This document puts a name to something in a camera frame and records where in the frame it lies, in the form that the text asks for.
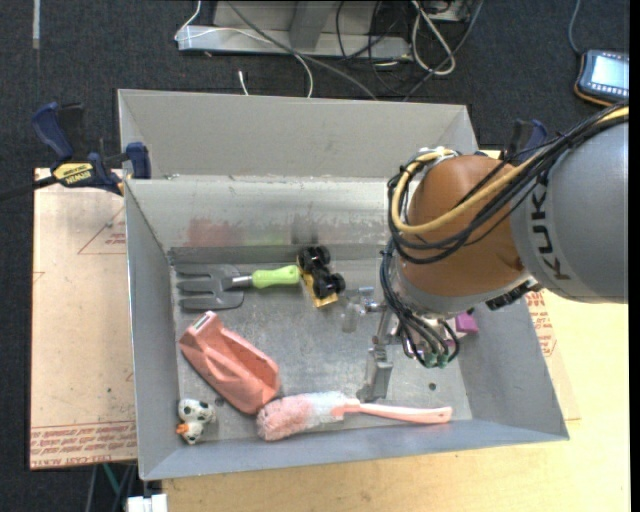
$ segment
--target brush handle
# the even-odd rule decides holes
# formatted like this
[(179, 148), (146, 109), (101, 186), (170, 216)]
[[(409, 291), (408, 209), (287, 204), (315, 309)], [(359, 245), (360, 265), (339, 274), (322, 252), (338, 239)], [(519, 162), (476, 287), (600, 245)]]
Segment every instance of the brush handle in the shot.
[(416, 409), (414, 407), (397, 407), (395, 405), (363, 404), (358, 399), (350, 399), (344, 407), (344, 412), (364, 413), (393, 420), (428, 424), (447, 423), (451, 419), (453, 410), (451, 407)]

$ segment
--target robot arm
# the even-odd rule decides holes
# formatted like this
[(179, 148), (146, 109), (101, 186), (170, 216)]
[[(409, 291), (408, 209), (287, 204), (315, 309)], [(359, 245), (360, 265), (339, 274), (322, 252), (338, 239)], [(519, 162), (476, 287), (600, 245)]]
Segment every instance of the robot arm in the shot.
[(390, 343), (444, 368), (459, 347), (449, 321), (478, 304), (496, 309), (541, 288), (577, 301), (627, 301), (628, 118), (628, 102), (612, 106), (523, 162), (438, 148), (401, 168), (388, 191), (386, 311), (361, 400), (385, 396)]

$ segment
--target brush bristles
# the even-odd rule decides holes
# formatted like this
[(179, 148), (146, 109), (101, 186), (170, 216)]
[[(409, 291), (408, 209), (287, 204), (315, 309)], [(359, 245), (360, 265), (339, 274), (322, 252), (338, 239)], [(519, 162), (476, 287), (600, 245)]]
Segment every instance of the brush bristles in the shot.
[(346, 396), (336, 391), (287, 396), (265, 405), (258, 413), (258, 436), (277, 441), (323, 423), (341, 421), (331, 411), (342, 406)]

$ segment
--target purple object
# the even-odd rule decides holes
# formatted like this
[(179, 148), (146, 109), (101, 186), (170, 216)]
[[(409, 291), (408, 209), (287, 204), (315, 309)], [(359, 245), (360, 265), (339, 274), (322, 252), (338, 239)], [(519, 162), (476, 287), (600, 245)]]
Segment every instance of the purple object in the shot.
[(456, 331), (465, 334), (476, 334), (478, 332), (478, 324), (469, 313), (460, 313), (456, 316)]

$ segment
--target green handle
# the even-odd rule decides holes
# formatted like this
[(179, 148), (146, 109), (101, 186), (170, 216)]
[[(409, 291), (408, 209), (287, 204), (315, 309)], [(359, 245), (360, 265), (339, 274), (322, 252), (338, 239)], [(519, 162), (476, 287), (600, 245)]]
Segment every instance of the green handle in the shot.
[(274, 284), (297, 284), (300, 280), (300, 271), (297, 265), (287, 265), (275, 270), (256, 270), (251, 274), (251, 284), (255, 288), (266, 288)]

